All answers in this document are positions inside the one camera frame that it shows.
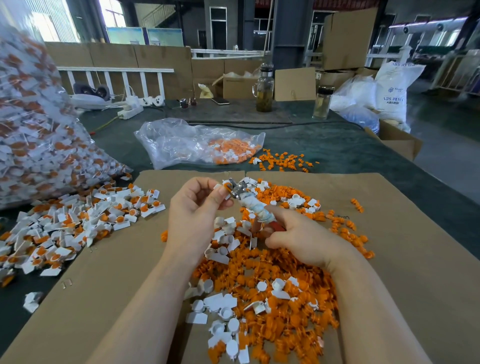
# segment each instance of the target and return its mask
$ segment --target smartphone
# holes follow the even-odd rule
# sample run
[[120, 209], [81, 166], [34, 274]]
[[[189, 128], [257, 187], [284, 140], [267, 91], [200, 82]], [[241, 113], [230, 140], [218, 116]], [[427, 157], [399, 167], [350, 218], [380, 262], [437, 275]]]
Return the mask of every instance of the smartphone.
[[222, 97], [214, 97], [212, 98], [212, 101], [215, 102], [216, 104], [219, 104], [219, 105], [228, 105], [230, 104], [230, 102], [228, 100], [225, 100], [224, 98]]

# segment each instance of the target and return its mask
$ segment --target forearm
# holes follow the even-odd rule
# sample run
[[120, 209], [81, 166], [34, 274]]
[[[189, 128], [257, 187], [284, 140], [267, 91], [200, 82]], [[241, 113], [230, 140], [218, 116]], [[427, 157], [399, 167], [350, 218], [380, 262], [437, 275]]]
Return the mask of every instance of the forearm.
[[165, 363], [190, 274], [164, 254], [88, 363]]
[[330, 269], [347, 363], [431, 363], [370, 264], [349, 251]]

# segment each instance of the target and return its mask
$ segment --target glass jar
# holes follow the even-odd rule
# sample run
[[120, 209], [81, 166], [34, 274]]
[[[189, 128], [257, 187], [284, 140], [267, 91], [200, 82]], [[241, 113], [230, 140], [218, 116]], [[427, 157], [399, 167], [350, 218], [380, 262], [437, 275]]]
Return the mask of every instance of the glass jar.
[[253, 95], [257, 98], [258, 112], [271, 112], [273, 103], [273, 65], [262, 63], [260, 66], [260, 77], [258, 82], [252, 86]]
[[315, 108], [313, 109], [314, 119], [326, 119], [328, 110], [330, 109], [330, 101], [332, 99], [335, 87], [319, 86], [317, 89], [317, 97], [315, 99]]

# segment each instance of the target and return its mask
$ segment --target hand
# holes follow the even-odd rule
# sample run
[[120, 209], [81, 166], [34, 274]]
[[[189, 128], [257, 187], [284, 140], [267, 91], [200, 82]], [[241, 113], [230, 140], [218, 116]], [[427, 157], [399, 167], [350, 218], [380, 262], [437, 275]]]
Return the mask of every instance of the hand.
[[185, 183], [172, 197], [168, 213], [168, 241], [164, 255], [180, 259], [196, 267], [211, 242], [217, 210], [233, 206], [225, 200], [225, 187], [214, 189], [218, 182], [208, 177], [196, 177]]
[[269, 248], [287, 248], [302, 263], [329, 270], [345, 253], [355, 250], [344, 239], [296, 211], [272, 205], [265, 208], [287, 229], [274, 232], [269, 226], [264, 228], [263, 235], [268, 236], [265, 244]]

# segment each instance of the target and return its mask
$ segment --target factory floor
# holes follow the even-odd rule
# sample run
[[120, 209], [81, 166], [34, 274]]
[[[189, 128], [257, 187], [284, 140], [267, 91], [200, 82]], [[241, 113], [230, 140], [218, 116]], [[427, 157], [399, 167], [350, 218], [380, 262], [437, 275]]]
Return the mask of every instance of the factory floor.
[[425, 86], [408, 89], [407, 120], [423, 140], [415, 164], [480, 204], [480, 111], [423, 95]]

